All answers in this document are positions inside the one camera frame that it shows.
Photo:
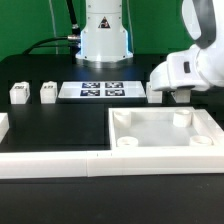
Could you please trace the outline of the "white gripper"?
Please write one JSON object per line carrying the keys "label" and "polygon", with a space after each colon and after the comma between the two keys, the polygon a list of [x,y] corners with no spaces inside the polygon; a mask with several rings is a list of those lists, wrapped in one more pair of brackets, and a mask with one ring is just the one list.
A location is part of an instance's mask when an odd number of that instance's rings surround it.
{"label": "white gripper", "polygon": [[153,70],[150,82],[154,91],[224,87],[224,48],[200,49],[192,45],[188,50],[171,53]]}

